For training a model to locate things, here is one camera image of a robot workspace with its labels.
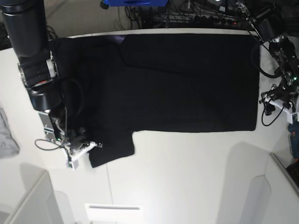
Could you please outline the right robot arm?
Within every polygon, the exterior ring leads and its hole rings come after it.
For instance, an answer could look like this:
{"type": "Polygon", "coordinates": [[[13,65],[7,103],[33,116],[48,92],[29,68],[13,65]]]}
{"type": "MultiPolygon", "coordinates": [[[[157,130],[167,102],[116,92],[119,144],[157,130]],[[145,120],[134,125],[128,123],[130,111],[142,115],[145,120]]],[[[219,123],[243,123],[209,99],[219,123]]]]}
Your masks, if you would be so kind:
{"type": "Polygon", "coordinates": [[[81,156],[102,144],[89,140],[84,128],[70,125],[83,111],[85,95],[77,80],[59,74],[49,49],[44,2],[3,0],[0,11],[19,60],[20,77],[43,123],[45,141],[62,149],[66,166],[76,169],[81,156]]]}

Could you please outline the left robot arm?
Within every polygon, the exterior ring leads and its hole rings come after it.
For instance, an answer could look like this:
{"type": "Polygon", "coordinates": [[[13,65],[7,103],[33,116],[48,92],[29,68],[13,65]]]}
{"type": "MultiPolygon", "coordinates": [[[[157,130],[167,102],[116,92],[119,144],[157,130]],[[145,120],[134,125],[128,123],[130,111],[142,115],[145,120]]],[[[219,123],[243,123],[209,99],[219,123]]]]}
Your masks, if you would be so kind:
{"type": "Polygon", "coordinates": [[[262,70],[259,65],[255,65],[255,68],[264,76],[272,79],[281,78],[279,85],[274,85],[271,90],[261,94],[260,103],[264,105],[264,114],[269,116],[275,111],[275,106],[271,103],[276,100],[282,101],[283,108],[296,111],[296,97],[299,95],[299,59],[294,44],[287,37],[284,21],[276,4],[237,0],[236,5],[243,19],[260,38],[252,53],[267,42],[269,54],[278,63],[278,68],[273,75],[262,70]]]}

